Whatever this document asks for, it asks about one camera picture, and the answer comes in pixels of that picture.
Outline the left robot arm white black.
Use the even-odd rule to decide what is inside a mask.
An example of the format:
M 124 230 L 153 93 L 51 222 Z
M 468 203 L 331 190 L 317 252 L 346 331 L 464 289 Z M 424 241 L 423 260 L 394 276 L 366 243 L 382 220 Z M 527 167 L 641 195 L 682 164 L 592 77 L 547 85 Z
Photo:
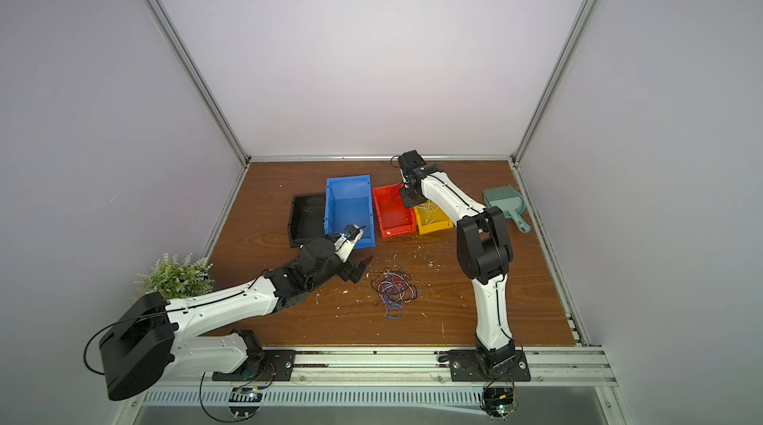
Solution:
M 210 332 L 294 307 L 334 277 L 359 282 L 367 265 L 354 263 L 350 255 L 364 233 L 350 224 L 339 234 L 312 238 L 294 260 L 238 286 L 173 300 L 159 293 L 143 295 L 93 336 L 108 398 L 129 399 L 165 377 L 259 373 L 262 351 L 253 333 L 213 339 Z

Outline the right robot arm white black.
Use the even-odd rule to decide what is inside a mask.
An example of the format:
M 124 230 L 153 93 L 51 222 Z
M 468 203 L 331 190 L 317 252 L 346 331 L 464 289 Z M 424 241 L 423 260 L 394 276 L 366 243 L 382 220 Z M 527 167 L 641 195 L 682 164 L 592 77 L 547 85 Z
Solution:
M 503 212 L 473 200 L 436 164 L 403 155 L 399 168 L 403 177 L 399 192 L 406 207 L 429 201 L 454 222 L 457 260 L 475 295 L 478 358 L 489 371 L 506 365 L 517 352 L 506 293 L 514 254 Z

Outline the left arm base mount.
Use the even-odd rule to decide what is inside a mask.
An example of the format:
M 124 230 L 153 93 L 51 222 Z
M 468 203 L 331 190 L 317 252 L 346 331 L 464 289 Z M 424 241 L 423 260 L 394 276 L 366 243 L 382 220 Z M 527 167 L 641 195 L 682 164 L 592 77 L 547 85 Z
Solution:
M 289 349 L 267 350 L 250 330 L 234 330 L 230 334 L 236 347 L 244 352 L 244 360 L 236 369 L 213 371 L 213 381 L 290 381 L 296 351 Z

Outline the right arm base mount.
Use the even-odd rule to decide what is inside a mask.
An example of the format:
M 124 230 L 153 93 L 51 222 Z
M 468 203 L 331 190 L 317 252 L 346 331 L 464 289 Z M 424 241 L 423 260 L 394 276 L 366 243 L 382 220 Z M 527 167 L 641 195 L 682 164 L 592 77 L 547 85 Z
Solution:
M 503 348 L 496 352 L 481 349 L 451 350 L 437 357 L 439 365 L 448 367 L 452 381 L 516 381 L 528 383 L 531 377 L 529 362 L 521 350 Z

